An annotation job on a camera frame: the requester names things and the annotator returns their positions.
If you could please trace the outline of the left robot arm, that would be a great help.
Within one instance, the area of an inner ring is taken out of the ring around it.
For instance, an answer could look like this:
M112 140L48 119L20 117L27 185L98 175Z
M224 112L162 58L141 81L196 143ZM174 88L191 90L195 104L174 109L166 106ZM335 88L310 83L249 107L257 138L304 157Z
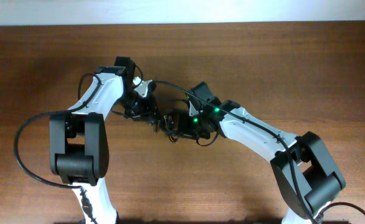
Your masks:
M140 68L129 57L94 71L92 83L68 111L50 117L50 169L75 194L82 223L119 223L105 175L110 153L105 120L117 104L121 116L156 126L155 86L136 77Z

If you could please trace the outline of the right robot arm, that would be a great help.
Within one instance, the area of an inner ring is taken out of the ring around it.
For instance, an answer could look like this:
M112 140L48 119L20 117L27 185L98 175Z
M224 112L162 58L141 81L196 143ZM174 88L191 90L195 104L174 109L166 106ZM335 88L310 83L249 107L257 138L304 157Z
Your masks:
M346 181L321 138L284 132L238 103L221 102L202 82L185 94L195 138L209 133L239 142L268 161L288 211L283 223L321 223Z

